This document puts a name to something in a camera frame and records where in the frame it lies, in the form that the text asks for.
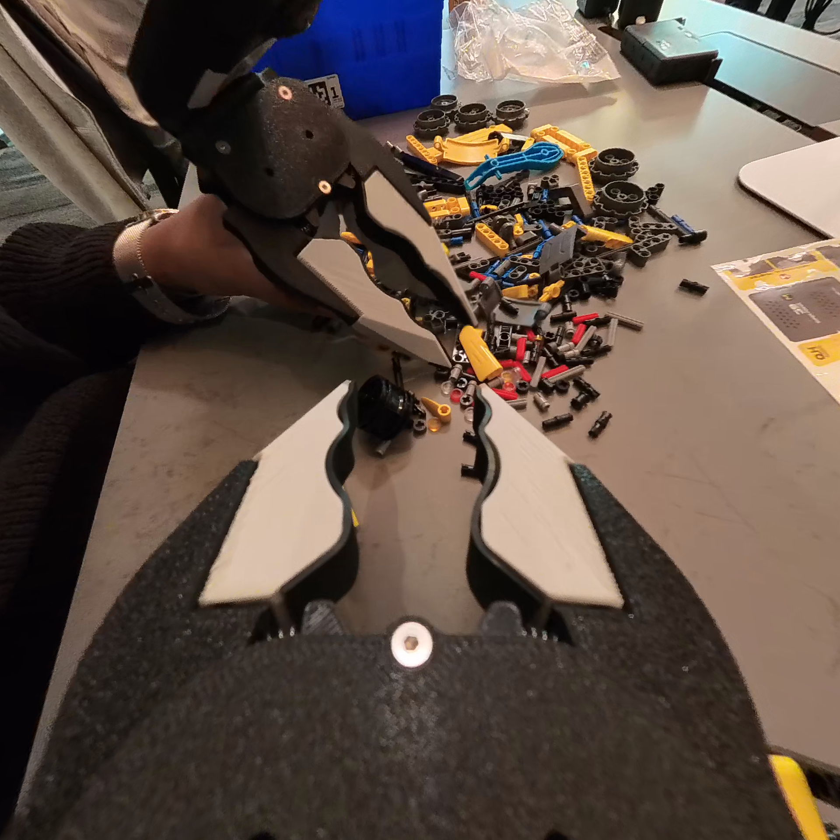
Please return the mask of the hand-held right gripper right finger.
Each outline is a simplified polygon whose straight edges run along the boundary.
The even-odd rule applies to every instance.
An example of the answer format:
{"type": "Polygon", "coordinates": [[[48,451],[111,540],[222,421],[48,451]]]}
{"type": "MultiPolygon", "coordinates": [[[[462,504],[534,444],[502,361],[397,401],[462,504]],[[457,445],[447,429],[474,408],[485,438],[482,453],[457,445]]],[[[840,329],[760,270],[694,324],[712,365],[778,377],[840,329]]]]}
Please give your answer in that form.
{"type": "Polygon", "coordinates": [[[549,627],[563,606],[623,609],[572,460],[487,385],[473,426],[467,582],[478,603],[509,602],[530,627],[549,627]]]}

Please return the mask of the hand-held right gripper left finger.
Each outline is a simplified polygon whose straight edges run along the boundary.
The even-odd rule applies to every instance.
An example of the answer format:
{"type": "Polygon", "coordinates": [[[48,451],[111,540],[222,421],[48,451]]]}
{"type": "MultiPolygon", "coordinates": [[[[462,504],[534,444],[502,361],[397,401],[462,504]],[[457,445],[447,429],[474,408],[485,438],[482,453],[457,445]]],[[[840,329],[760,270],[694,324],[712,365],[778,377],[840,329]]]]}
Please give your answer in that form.
{"type": "Polygon", "coordinates": [[[344,488],[357,407],[344,381],[253,458],[199,606],[265,606],[278,624],[301,624],[309,604],[347,594],[359,569],[344,488]]]}

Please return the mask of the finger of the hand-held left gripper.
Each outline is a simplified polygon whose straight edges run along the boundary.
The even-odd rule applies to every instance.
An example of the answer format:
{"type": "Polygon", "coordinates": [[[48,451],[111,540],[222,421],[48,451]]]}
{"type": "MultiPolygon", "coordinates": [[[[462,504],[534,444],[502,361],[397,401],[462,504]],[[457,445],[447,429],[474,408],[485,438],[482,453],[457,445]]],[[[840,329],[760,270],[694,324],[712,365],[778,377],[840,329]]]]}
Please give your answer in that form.
{"type": "Polygon", "coordinates": [[[346,227],[371,252],[377,281],[441,304],[462,324],[477,325],[463,284],[421,203],[376,168],[367,175],[351,165],[337,169],[334,191],[346,227]]]}
{"type": "Polygon", "coordinates": [[[447,354],[435,335],[417,324],[399,299],[375,285],[349,244],[341,239],[315,238],[297,259],[349,306],[357,317],[354,327],[358,331],[427,363],[447,363],[447,354]]]}

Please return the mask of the black toy wheel hub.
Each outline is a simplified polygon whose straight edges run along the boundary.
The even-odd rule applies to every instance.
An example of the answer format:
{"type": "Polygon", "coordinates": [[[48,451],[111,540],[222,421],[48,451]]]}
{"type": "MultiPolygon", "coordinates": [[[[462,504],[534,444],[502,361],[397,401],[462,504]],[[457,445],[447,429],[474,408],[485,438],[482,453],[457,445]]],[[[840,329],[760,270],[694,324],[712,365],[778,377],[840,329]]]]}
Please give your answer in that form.
{"type": "Polygon", "coordinates": [[[359,428],[384,442],[414,427],[417,398],[380,374],[368,378],[358,392],[359,428]]]}

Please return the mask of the pile of plastic building pieces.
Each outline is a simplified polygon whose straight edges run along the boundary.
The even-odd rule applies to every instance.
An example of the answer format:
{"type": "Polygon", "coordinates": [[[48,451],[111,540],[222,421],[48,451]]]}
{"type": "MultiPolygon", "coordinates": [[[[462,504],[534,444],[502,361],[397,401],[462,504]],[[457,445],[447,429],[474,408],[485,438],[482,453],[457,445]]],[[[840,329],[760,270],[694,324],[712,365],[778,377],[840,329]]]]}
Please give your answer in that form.
{"type": "Polygon", "coordinates": [[[644,268],[672,242],[697,246],[708,233],[660,207],[663,183],[634,183],[630,150],[598,151],[551,123],[521,134],[528,117],[520,100],[491,112],[440,95],[417,114],[404,149],[389,144],[465,283],[478,327],[382,285],[371,252],[350,233],[342,238],[417,324],[436,338],[454,334],[447,363],[436,366],[442,396],[433,400],[471,425],[482,385],[518,411],[533,404],[541,413],[551,395],[573,389],[570,411],[542,421],[551,431],[599,397],[584,375],[613,350],[618,328],[643,328],[585,305],[614,300],[627,265],[644,268]]]}

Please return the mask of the person's left forearm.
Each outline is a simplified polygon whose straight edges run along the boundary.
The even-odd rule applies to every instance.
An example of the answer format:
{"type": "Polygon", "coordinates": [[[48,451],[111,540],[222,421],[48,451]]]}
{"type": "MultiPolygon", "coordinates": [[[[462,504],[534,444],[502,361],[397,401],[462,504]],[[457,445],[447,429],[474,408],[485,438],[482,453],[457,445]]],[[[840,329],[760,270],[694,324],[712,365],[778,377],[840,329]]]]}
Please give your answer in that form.
{"type": "Polygon", "coordinates": [[[127,225],[17,228],[1,248],[2,313],[27,338],[94,370],[133,361],[154,324],[114,267],[127,225]]]}

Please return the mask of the blue plastic bin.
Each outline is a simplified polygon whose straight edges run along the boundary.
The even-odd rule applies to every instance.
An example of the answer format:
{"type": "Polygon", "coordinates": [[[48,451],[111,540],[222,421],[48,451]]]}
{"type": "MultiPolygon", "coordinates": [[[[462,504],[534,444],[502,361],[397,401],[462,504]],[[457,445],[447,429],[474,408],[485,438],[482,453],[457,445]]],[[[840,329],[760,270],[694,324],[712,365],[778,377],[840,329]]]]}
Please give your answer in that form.
{"type": "Polygon", "coordinates": [[[354,120],[429,107],[440,93],[444,2],[324,1],[255,71],[301,80],[354,120]]]}

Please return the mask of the silver wristwatch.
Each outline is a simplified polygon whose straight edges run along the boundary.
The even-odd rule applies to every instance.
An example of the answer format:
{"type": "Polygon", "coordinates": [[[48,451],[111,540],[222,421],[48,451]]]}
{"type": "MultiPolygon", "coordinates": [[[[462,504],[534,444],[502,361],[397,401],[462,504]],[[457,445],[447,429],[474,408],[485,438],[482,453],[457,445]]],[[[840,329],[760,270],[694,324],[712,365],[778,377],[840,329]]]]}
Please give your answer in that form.
{"type": "Polygon", "coordinates": [[[153,318],[176,327],[216,321],[227,313],[228,297],[205,296],[162,286],[143,262],[141,245],[144,234],[177,213],[174,208],[155,208],[130,219],[114,242],[114,269],[122,289],[153,318]]]}

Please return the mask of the clear plastic bag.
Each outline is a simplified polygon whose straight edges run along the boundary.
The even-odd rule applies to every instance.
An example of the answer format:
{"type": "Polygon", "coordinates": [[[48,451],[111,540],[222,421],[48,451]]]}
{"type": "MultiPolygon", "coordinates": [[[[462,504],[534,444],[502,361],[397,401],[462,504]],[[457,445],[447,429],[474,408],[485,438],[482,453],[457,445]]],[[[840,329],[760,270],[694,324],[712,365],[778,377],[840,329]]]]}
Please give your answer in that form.
{"type": "Polygon", "coordinates": [[[450,80],[588,83],[620,77],[613,59],[563,2],[453,3],[444,26],[450,80]]]}

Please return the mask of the beige cloth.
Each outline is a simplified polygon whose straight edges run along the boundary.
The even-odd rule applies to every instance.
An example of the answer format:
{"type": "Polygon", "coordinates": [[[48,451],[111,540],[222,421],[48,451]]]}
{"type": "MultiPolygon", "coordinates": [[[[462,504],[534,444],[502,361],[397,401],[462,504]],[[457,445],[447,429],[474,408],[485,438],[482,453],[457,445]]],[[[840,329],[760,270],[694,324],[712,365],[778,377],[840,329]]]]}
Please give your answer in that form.
{"type": "Polygon", "coordinates": [[[2,2],[2,128],[98,223],[177,203],[183,158],[127,64],[146,2],[2,2]]]}

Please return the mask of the black object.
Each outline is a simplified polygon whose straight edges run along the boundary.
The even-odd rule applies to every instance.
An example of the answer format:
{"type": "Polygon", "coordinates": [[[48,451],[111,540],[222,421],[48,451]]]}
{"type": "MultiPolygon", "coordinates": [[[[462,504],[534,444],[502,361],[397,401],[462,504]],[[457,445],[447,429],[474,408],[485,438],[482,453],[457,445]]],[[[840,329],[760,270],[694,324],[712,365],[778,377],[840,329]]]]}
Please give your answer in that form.
{"type": "Polygon", "coordinates": [[[622,30],[658,20],[664,1],[577,1],[583,18],[610,19],[611,26],[622,30]]]}

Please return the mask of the black rectangular box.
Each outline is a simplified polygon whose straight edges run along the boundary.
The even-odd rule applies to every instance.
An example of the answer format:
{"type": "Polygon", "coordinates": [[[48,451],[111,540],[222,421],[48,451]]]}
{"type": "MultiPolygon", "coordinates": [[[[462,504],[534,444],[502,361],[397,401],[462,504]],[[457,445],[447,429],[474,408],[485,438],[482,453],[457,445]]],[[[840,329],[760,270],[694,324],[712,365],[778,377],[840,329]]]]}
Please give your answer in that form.
{"type": "Polygon", "coordinates": [[[620,50],[654,87],[708,83],[722,63],[718,51],[704,44],[679,19],[627,26],[620,50]]]}

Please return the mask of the yellow grey sticker sheet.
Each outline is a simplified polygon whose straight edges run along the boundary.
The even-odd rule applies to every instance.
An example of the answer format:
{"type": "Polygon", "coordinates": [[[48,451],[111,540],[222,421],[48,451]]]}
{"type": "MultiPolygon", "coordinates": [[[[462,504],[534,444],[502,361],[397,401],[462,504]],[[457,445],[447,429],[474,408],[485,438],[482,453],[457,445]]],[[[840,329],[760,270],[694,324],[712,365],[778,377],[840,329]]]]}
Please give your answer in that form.
{"type": "Polygon", "coordinates": [[[712,269],[838,402],[838,238],[712,269]]]}

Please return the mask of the yellow plastic object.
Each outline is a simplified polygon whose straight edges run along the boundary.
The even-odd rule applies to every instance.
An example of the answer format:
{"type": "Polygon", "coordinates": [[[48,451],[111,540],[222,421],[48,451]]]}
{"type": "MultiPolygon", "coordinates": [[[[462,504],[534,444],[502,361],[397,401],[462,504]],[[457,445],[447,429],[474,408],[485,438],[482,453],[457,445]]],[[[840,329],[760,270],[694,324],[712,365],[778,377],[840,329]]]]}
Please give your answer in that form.
{"type": "Polygon", "coordinates": [[[792,758],[770,755],[770,766],[803,839],[829,839],[805,773],[792,758]]]}

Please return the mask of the white book stand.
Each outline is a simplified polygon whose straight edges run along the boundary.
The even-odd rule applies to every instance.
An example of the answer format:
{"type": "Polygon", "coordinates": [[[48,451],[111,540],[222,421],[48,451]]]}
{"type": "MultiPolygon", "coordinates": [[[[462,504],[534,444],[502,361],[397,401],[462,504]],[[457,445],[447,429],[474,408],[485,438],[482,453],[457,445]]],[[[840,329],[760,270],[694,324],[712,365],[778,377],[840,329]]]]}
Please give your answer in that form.
{"type": "Polygon", "coordinates": [[[738,183],[783,214],[839,237],[839,139],[812,143],[744,165],[738,183]]]}

